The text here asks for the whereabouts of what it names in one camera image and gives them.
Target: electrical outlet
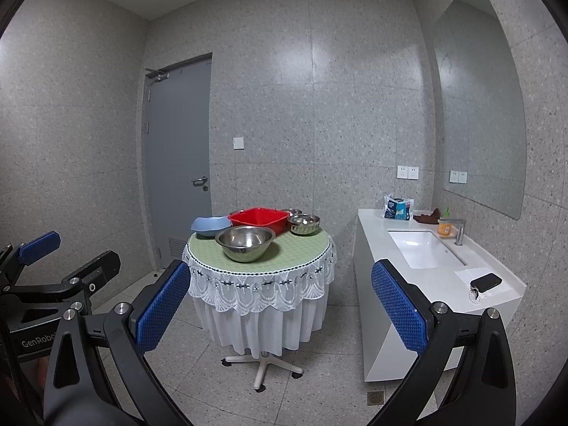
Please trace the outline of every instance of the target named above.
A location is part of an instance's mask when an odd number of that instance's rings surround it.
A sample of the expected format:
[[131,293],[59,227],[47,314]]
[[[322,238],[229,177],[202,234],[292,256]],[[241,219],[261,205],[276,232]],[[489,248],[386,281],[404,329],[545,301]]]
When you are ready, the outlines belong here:
[[233,138],[233,149],[244,149],[245,138]]
[[408,179],[408,166],[399,166],[398,167],[397,179]]
[[408,179],[418,179],[418,167],[409,166],[408,167]]

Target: white paper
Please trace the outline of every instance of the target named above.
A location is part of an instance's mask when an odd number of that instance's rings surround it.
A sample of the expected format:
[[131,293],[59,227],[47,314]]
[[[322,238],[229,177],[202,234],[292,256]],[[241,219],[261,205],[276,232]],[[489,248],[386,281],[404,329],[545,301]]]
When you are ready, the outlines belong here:
[[[470,289],[470,282],[472,280],[478,279],[479,277],[483,277],[484,275],[493,273],[493,271],[491,269],[489,269],[488,267],[473,267],[471,269],[464,269],[462,271],[455,271],[455,274],[462,280],[462,282],[464,282],[467,287],[468,290]],[[505,291],[511,290],[510,285],[505,282],[504,280],[502,280],[501,283],[499,283],[498,286],[493,287],[490,290],[487,290],[483,293],[479,294],[480,298],[483,298],[485,296],[493,296],[496,295],[498,293],[504,293]]]

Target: door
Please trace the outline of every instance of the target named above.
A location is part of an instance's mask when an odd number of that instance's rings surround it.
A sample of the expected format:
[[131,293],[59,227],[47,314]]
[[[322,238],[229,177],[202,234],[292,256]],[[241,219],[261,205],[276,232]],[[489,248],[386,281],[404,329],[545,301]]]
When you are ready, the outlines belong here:
[[190,226],[211,216],[209,85],[211,60],[149,80],[146,172],[160,263],[181,259]]

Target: blue gripper pad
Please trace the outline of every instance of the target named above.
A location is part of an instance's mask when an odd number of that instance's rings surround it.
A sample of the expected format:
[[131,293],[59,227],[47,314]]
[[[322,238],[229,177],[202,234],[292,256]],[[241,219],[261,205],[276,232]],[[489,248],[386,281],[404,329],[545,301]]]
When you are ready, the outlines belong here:
[[189,267],[180,261],[160,292],[137,319],[135,341],[140,354],[153,350],[158,345],[189,289],[190,279]]
[[52,230],[20,247],[18,262],[23,266],[30,266],[49,253],[53,253],[59,248],[59,245],[61,245],[61,238],[57,232]]
[[371,285],[408,350],[420,355],[428,344],[426,322],[380,262],[371,269]]

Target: blue bowl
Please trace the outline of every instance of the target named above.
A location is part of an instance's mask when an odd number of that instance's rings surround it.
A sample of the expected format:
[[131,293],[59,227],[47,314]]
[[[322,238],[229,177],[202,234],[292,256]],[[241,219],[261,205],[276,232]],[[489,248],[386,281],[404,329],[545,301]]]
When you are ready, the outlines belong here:
[[215,237],[223,229],[231,227],[231,222],[226,216],[211,216],[195,218],[191,230],[204,237]]

